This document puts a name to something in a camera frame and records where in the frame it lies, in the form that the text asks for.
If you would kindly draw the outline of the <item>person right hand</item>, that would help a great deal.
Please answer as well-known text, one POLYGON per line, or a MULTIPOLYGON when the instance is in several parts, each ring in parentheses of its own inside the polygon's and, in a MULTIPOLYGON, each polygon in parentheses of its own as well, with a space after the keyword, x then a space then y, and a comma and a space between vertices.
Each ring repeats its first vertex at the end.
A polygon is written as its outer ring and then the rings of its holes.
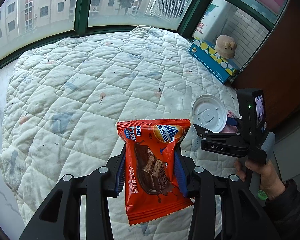
POLYGON ((260 175, 260 189, 265 192, 269 200, 274 200, 285 192, 286 187, 280 180, 271 161, 268 161, 266 165, 260 165, 246 160, 245 167, 260 175))

